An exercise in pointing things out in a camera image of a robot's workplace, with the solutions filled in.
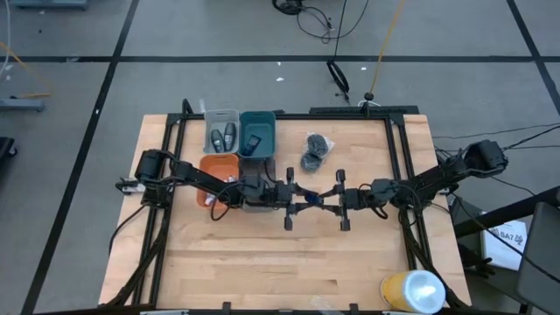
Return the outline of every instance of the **yellow cup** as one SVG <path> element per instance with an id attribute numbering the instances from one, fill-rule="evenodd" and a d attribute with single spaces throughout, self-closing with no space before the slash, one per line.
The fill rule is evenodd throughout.
<path id="1" fill-rule="evenodd" d="M 392 309 L 433 314 L 445 302 L 445 288 L 439 278 L 426 270 L 412 270 L 386 276 L 381 295 Z"/>

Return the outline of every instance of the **plastic container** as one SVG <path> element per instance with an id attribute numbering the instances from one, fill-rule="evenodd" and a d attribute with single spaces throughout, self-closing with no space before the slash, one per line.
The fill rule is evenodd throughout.
<path id="1" fill-rule="evenodd" d="M 204 142 L 204 153 L 206 154 L 228 154 L 236 153 L 239 150 L 239 136 L 241 134 L 240 124 L 239 124 L 239 112 L 235 109 L 220 109 L 220 110 L 208 110 L 204 113 L 204 120 L 206 121 L 206 136 Z M 216 152 L 216 149 L 212 145 L 212 140 L 210 139 L 210 132 L 212 130 L 219 130 L 221 135 L 224 137 L 224 132 L 226 130 L 226 125 L 228 123 L 235 124 L 235 137 L 234 146 L 231 150 L 227 152 Z"/>
<path id="2" fill-rule="evenodd" d="M 277 117 L 271 111 L 254 111 L 241 114 L 241 141 L 239 155 L 243 158 L 270 158 L 276 149 Z M 261 138 L 253 154 L 243 155 L 243 149 L 251 136 Z"/>
<path id="3" fill-rule="evenodd" d="M 230 176 L 235 176 L 235 180 L 239 179 L 239 158 L 235 154 L 214 154 L 204 156 L 200 160 L 199 169 L 208 174 L 227 182 Z M 196 202 L 201 207 L 210 208 L 206 205 L 207 192 L 197 191 Z M 217 202 L 215 210 L 226 210 L 226 205 Z"/>
<path id="4" fill-rule="evenodd" d="M 445 288 L 426 270 L 400 272 L 381 282 L 383 299 L 392 309 L 421 314 L 439 312 L 445 302 Z"/>

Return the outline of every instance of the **gray bin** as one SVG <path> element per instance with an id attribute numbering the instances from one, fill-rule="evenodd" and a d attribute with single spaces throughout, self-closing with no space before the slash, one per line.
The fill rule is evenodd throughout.
<path id="1" fill-rule="evenodd" d="M 239 150 L 239 135 L 240 131 L 240 124 L 239 124 L 239 112 L 235 109 L 220 109 L 220 110 L 208 110 L 204 113 L 204 120 L 206 121 L 206 135 L 205 135 L 205 142 L 204 142 L 204 153 L 206 154 L 228 154 L 228 153 L 237 153 Z M 235 140 L 234 146 L 231 150 L 226 152 L 217 153 L 212 145 L 212 141 L 210 140 L 210 132 L 212 130 L 219 130 L 222 136 L 224 135 L 224 131 L 226 130 L 226 125 L 228 123 L 235 124 Z"/>

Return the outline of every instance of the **wooden table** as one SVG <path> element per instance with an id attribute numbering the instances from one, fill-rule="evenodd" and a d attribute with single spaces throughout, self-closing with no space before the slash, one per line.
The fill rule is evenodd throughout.
<path id="1" fill-rule="evenodd" d="M 142 151 L 160 148 L 165 118 L 144 117 L 130 174 Z M 436 164 L 427 118 L 406 115 L 405 121 L 415 172 L 423 172 Z M 299 166 L 308 131 L 336 143 L 319 172 L 312 175 Z M 204 132 L 204 121 L 187 121 L 181 159 L 198 165 Z M 402 177 L 406 178 L 396 128 L 395 137 Z M 318 192 L 333 187 L 340 168 L 346 170 L 346 187 L 393 178 L 384 124 L 377 121 L 279 120 L 275 159 L 277 177 L 285 177 L 286 168 L 293 166 L 295 181 Z M 284 230 L 284 210 L 232 210 L 222 220 L 211 221 L 208 210 L 197 205 L 196 192 L 192 187 L 180 187 L 175 193 L 158 308 L 220 309 L 228 301 L 235 309 L 313 310 L 312 298 L 319 296 L 339 310 L 347 310 L 350 303 L 364 311 L 383 310 L 387 306 L 379 290 L 381 280 L 408 268 L 403 233 L 391 206 L 386 207 L 388 220 L 370 210 L 350 211 L 349 232 L 339 230 L 340 219 L 332 213 L 308 209 L 293 218 L 293 231 L 288 232 Z M 124 197 L 120 221 L 139 207 L 140 199 L 139 194 Z M 443 197 L 434 202 L 446 207 Z M 116 237 L 100 303 L 109 301 L 138 265 L 147 213 Z M 450 215 L 433 206 L 424 210 L 424 219 L 435 267 L 470 304 Z M 143 301 L 147 301 L 151 277 L 149 270 Z"/>

